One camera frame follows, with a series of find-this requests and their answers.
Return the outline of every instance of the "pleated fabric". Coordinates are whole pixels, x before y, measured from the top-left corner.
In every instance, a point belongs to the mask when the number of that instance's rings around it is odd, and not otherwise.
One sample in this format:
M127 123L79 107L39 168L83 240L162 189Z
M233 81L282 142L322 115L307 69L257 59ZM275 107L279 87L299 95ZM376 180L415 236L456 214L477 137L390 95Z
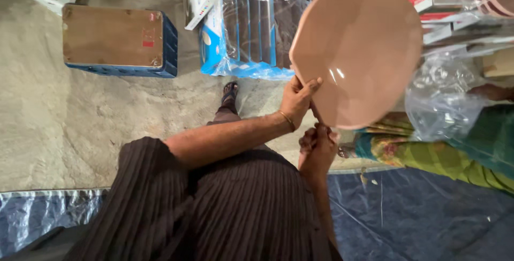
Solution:
M254 149L187 172L148 137L122 147L104 205L65 259L341 260L279 154Z

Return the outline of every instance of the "floor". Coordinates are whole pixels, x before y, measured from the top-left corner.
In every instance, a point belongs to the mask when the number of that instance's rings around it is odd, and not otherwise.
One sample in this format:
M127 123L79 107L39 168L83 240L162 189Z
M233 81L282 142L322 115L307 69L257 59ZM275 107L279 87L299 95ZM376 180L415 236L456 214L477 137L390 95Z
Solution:
M232 80L199 71L197 32L186 31L182 0L90 0L91 6L163 10L179 30L174 80L99 76L64 66L61 19L32 0L0 0L0 192L110 186L122 144L165 138L212 120ZM242 117L272 113L284 82L239 79ZM269 147L296 164L298 139L315 122ZM342 141L353 134L342 132ZM332 168L377 163L337 158Z

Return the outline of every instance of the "green patterned fabric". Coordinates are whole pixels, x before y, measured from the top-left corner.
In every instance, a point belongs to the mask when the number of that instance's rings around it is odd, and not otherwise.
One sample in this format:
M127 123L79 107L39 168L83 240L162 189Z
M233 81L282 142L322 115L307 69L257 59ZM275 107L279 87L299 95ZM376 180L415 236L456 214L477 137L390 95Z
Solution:
M467 137L447 142L413 142L405 113L390 113L360 132L358 157L369 154L379 162L412 167L514 194L514 106L485 108Z

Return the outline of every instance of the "gold bangle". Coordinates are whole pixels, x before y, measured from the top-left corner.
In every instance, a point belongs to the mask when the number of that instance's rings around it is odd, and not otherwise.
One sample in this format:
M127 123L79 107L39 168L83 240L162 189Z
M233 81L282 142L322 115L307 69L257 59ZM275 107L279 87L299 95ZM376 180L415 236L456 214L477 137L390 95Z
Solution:
M292 122L292 120L291 120L288 116L286 116L286 114L285 114L285 113L283 113L283 112L281 112L281 111L279 111L279 113L280 113L281 115L283 115L283 116L286 118L287 122L289 122L289 126L291 126L291 132L295 131L295 130L296 130L296 126L294 125L294 123Z

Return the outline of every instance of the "teal fabric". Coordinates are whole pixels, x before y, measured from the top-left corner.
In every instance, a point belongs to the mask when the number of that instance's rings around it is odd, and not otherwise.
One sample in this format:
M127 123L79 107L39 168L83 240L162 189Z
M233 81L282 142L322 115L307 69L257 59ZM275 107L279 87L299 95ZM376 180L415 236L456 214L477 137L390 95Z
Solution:
M494 172L514 179L514 106L484 108L466 137L447 143Z
M355 142L355 153L357 158L370 159L373 161L377 160L377 158L371 153L371 139L373 136L373 133L363 133L357 138Z

